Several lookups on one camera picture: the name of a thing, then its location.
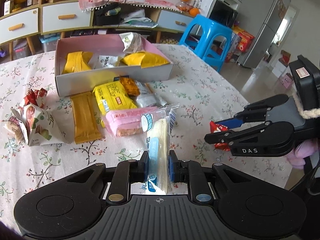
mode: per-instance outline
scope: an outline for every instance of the floral tablecloth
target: floral tablecloth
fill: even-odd
[[[223,162],[260,179],[284,187],[291,171],[285,158],[233,157],[204,142],[210,132],[209,122],[232,117],[242,111],[247,101],[223,77],[186,47],[158,44],[174,62],[171,79],[150,83],[151,88],[169,103],[180,103],[178,125],[172,130],[170,148],[180,159],[190,159],[210,167]],[[46,109],[50,110],[61,132],[69,141],[74,137],[72,105],[68,97],[59,98],[54,81],[55,52],[43,53],[0,65],[0,115],[11,116],[28,89],[48,90]],[[96,112],[96,121],[100,116]],[[102,140],[82,145],[56,144],[28,147],[0,127],[0,219],[18,230],[13,208],[24,194],[95,162],[116,166],[127,159],[139,159],[145,149],[143,135],[114,139],[105,133]],[[145,185],[135,184],[132,192],[143,193]],[[183,184],[173,187],[185,193]]]

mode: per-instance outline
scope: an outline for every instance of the red snack packet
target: red snack packet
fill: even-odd
[[[36,102],[40,108],[44,107],[47,94],[48,92],[44,88],[41,88],[40,90],[35,90]]]
[[[47,94],[48,92],[44,88],[34,91],[30,89],[27,95],[24,97],[23,101],[21,102],[21,107],[27,106],[31,103],[35,106],[43,108]]]
[[[210,122],[211,133],[224,132],[224,131],[228,131],[228,130],[229,130],[228,127],[226,127],[222,124],[216,124],[213,121]],[[230,151],[230,148],[227,143],[215,143],[214,147],[219,150],[223,150],[223,151],[227,151],[227,152]]]
[[[30,89],[28,91],[28,93],[26,94],[26,96],[24,97],[24,101],[22,101],[22,107],[29,105],[30,103],[38,106],[37,102],[36,102],[36,94],[34,93],[34,91],[32,89]]]

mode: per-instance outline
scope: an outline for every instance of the bread packet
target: bread packet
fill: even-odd
[[[29,104],[19,111],[11,109],[17,118],[28,146],[65,143],[52,114],[39,106]]]
[[[150,111],[141,116],[141,125],[149,152],[146,194],[166,195],[172,188],[169,179],[171,131],[179,104]]]
[[[119,34],[124,44],[125,53],[136,53],[143,51],[141,35],[138,33],[121,33]]]
[[[97,86],[94,88],[93,93],[103,116],[110,110],[137,108],[120,81]]]
[[[102,120],[107,132],[114,137],[142,133],[141,115],[155,110],[156,107],[109,111]]]

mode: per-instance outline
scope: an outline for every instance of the fuzzy strap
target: fuzzy strap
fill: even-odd
[[[303,110],[303,105],[302,105],[301,100],[298,97],[297,93],[293,93],[292,96],[293,96],[293,99],[296,103],[298,112],[303,119],[314,119],[314,118],[320,117],[320,108],[314,108],[311,110]]]

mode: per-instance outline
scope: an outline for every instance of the pink snack packet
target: pink snack packet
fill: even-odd
[[[122,137],[142,133],[141,115],[157,107],[111,110],[102,117],[108,133],[114,137]]]

